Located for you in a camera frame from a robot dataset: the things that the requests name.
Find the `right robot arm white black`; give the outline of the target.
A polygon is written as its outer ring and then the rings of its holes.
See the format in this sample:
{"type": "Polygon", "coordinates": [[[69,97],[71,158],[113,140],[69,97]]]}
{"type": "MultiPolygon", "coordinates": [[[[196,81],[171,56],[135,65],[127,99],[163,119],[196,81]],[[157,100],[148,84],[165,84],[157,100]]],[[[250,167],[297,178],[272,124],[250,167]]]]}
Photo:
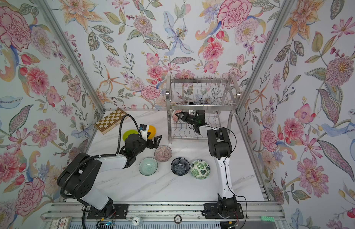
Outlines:
{"type": "Polygon", "coordinates": [[[232,190],[230,158],[235,148],[231,144],[229,133],[225,127],[211,127],[206,123],[205,111],[177,112],[175,116],[182,122],[193,126],[195,133],[206,137],[210,155],[215,158],[218,170],[219,192],[217,206],[203,212],[204,216],[220,216],[228,218],[228,214],[238,210],[237,196],[232,190]]]}

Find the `pale green ceramic bowl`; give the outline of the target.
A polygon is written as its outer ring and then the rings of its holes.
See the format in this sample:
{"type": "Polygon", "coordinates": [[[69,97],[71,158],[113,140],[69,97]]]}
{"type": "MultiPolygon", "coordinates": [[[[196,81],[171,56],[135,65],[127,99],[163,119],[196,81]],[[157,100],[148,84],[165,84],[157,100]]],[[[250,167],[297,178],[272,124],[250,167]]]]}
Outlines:
{"type": "Polygon", "coordinates": [[[158,163],[154,158],[146,157],[139,163],[138,169],[142,175],[150,176],[157,171],[158,163]]]}

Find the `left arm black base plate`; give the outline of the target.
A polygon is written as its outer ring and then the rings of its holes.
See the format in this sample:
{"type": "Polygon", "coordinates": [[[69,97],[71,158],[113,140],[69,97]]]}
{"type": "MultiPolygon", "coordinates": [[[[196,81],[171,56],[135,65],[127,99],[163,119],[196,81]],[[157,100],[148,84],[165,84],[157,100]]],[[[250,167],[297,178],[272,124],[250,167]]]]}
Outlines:
{"type": "Polygon", "coordinates": [[[87,219],[126,219],[128,204],[107,204],[102,210],[90,207],[87,219]]]}

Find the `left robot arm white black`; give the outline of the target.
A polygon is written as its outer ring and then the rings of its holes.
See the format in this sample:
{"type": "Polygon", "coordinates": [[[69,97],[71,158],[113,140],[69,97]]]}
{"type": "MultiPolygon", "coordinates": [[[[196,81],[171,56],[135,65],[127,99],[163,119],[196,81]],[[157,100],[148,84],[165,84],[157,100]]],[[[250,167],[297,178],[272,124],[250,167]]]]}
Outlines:
{"type": "Polygon", "coordinates": [[[118,154],[96,156],[78,154],[57,179],[61,196],[65,199],[76,199],[86,206],[93,207],[99,216],[112,215],[116,211],[113,200],[94,186],[98,174],[129,168],[145,149],[157,149],[161,139],[161,135],[145,140],[139,134],[130,134],[118,154]]]}

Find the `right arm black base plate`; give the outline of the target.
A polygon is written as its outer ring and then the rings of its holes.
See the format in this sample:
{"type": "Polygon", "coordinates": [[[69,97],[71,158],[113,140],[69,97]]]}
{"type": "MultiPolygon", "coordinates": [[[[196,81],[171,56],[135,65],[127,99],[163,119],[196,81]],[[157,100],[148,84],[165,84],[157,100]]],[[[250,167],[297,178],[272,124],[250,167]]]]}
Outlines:
{"type": "Polygon", "coordinates": [[[241,204],[237,204],[235,209],[219,210],[217,203],[205,203],[201,212],[205,219],[244,219],[245,212],[241,204]]]}

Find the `two-tier steel dish rack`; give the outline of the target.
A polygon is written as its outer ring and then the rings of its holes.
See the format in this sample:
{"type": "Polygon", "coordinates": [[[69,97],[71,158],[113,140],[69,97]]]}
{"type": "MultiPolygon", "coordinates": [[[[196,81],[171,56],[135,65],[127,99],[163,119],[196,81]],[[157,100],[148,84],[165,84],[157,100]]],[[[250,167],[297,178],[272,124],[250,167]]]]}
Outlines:
{"type": "Polygon", "coordinates": [[[195,133],[193,126],[182,121],[173,121],[173,112],[192,112],[205,110],[206,122],[211,127],[221,125],[221,113],[226,113],[227,128],[231,128],[241,90],[234,76],[225,78],[192,78],[181,79],[168,75],[166,86],[166,104],[168,114],[168,139],[205,140],[195,133]]]}

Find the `pink striped ceramic bowl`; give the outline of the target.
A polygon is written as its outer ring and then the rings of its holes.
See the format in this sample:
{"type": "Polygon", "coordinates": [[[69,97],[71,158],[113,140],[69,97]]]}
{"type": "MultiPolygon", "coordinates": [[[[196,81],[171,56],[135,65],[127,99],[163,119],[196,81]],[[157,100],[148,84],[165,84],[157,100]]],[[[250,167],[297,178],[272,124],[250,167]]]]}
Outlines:
{"type": "Polygon", "coordinates": [[[167,162],[171,159],[172,154],[172,149],[169,146],[159,146],[154,152],[154,157],[158,162],[167,162]]]}

